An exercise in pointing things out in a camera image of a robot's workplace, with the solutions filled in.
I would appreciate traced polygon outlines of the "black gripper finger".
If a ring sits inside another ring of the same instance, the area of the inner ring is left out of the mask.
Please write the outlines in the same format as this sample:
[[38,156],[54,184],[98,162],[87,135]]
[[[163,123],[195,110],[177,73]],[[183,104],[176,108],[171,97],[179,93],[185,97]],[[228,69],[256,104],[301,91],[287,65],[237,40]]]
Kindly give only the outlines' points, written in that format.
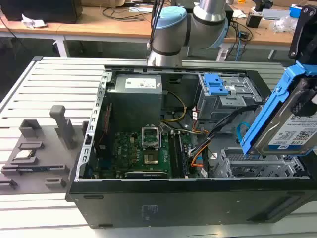
[[302,8],[288,55],[295,60],[317,59],[316,5],[306,5]]
[[298,50],[300,57],[298,62],[304,67],[305,73],[301,74],[302,79],[305,79],[303,86],[308,90],[304,94],[304,103],[312,103],[312,99],[317,94],[315,79],[308,79],[308,70],[305,65],[317,64],[317,17],[301,15],[299,18],[301,25],[301,35],[299,38]]

